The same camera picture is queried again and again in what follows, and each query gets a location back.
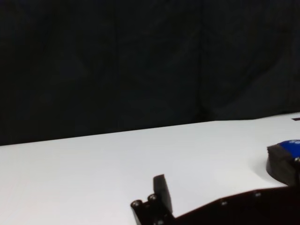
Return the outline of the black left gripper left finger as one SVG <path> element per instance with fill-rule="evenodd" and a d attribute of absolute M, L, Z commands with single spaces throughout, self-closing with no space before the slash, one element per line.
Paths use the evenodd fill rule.
<path fill-rule="evenodd" d="M 135 200 L 130 207 L 138 225 L 172 225 L 173 207 L 165 176 L 153 178 L 153 194 L 146 202 Z"/>

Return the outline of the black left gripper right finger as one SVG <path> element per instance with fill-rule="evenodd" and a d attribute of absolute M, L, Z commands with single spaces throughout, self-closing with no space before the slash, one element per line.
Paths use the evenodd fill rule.
<path fill-rule="evenodd" d="M 294 168 L 294 180 L 295 180 L 295 185 L 297 187 L 300 187 L 300 158 L 296 157 L 293 162 L 292 166 Z"/>

